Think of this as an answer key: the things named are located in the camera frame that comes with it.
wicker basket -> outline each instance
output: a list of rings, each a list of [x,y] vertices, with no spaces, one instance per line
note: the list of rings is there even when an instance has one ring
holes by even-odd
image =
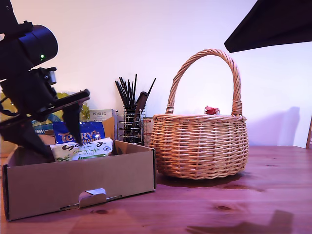
[[[176,89],[184,72],[206,55],[221,57],[231,68],[234,80],[232,115],[173,115]],[[223,51],[203,50],[190,57],[174,78],[166,114],[153,116],[150,147],[155,148],[157,169],[167,176],[213,179],[244,169],[248,138],[240,100],[237,65]]]

basket handle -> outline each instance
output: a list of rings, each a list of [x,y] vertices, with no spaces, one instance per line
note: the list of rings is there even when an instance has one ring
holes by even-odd
[[[201,57],[204,57],[206,55],[216,55],[221,57],[228,66],[230,67],[232,73],[233,73],[233,82],[234,82],[234,92],[233,92],[233,105],[232,105],[232,115],[238,116],[242,115],[242,102],[240,100],[240,74],[238,67],[236,63],[233,61],[233,59],[226,53],[224,53],[222,50],[219,49],[207,49],[200,51],[190,57],[185,64],[181,67],[181,69],[178,71],[177,75],[174,78],[169,98],[168,98],[168,105],[166,109],[166,114],[173,114],[174,112],[174,104],[175,104],[175,96],[176,96],[176,89],[180,82],[181,77],[185,73],[185,71],[198,59]]]

terry's chocolate bag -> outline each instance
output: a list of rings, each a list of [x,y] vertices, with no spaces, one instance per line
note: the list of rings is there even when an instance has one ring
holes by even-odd
[[[101,122],[80,122],[79,125],[83,144],[105,138],[105,131]],[[53,131],[56,144],[76,142],[64,122],[53,122]]]

white packet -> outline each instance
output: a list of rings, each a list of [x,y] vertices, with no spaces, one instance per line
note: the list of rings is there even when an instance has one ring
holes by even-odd
[[[56,161],[73,161],[107,156],[113,150],[113,141],[108,137],[82,146],[75,142],[67,142],[50,145],[50,148]]]

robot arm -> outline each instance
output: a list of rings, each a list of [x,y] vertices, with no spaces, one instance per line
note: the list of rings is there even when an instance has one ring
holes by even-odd
[[[31,149],[43,156],[51,151],[35,133],[31,120],[46,121],[50,113],[63,110],[63,119],[76,141],[82,145],[79,130],[81,105],[90,97],[88,90],[58,99],[51,85],[55,84],[56,68],[33,69],[52,58],[58,52],[53,33],[44,26],[24,21],[18,24],[11,2],[0,0],[0,86],[18,110],[0,112],[12,118],[0,122],[0,134],[4,140]]]

